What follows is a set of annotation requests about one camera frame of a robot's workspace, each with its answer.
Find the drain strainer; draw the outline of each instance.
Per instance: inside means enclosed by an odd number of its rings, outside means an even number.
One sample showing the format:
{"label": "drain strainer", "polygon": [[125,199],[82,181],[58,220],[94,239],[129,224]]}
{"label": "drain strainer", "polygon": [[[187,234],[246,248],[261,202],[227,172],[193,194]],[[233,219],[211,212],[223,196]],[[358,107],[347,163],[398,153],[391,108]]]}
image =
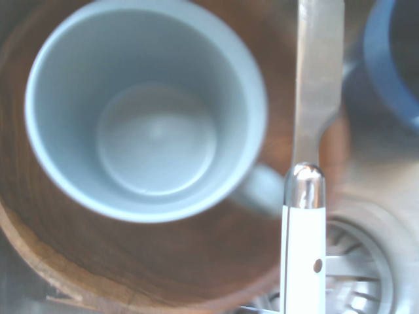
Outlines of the drain strainer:
{"label": "drain strainer", "polygon": [[[326,255],[326,314],[389,314],[392,273],[379,246],[365,232],[328,222]],[[246,304],[240,313],[255,312],[250,308],[279,311],[279,289]]]}

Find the wooden tray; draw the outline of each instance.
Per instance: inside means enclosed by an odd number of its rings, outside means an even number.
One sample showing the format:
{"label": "wooden tray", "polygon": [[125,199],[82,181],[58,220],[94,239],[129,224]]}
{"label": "wooden tray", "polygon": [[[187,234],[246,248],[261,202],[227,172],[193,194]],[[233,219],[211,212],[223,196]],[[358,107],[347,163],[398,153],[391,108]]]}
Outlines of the wooden tray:
{"label": "wooden tray", "polygon": [[[27,76],[51,31],[85,2],[44,2],[0,51],[0,225],[6,236],[52,285],[108,313],[213,313],[267,291],[279,280],[279,220],[224,201],[177,222],[121,222],[77,205],[40,168],[24,125]],[[291,163],[295,49],[278,31],[280,24],[270,23],[274,1],[199,3],[229,24],[256,57],[270,100],[261,161],[285,175]],[[323,136],[321,165],[330,197],[344,169],[348,134],[341,117]]]}

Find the ceramic mug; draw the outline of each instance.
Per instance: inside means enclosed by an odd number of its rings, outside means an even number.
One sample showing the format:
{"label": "ceramic mug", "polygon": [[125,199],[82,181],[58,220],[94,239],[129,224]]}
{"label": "ceramic mug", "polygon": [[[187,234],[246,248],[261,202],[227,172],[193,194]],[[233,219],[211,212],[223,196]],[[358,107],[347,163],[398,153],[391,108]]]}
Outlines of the ceramic mug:
{"label": "ceramic mug", "polygon": [[96,1],[63,21],[29,74],[29,141],[81,205],[166,222],[232,197],[281,212],[283,180],[254,163],[267,99],[251,53],[184,1]]}
{"label": "ceramic mug", "polygon": [[419,1],[376,1],[344,83],[358,120],[390,110],[419,133]]}

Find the mug handle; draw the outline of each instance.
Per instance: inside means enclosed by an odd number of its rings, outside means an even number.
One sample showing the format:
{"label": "mug handle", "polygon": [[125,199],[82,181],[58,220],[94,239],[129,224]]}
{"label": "mug handle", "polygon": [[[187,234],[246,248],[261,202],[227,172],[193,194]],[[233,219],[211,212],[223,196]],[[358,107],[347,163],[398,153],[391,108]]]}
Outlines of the mug handle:
{"label": "mug handle", "polygon": [[230,199],[260,215],[282,215],[284,178],[271,167],[257,164],[229,196]]}

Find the wood grain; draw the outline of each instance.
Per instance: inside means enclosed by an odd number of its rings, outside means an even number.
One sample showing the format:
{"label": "wood grain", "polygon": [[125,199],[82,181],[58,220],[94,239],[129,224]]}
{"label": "wood grain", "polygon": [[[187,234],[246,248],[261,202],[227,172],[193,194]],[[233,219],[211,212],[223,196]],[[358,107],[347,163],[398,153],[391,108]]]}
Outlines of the wood grain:
{"label": "wood grain", "polygon": [[[27,76],[51,31],[85,2],[47,1],[0,51],[0,225],[10,242],[62,292],[108,313],[213,313],[268,290],[279,279],[279,220],[229,201],[177,222],[112,220],[65,196],[37,163],[24,125]],[[255,2],[199,4],[241,36],[263,72],[270,116],[261,161],[284,175],[291,163],[295,51],[270,26],[272,1],[260,1],[258,10]],[[341,117],[321,144],[329,191],[342,176],[348,143]]]}

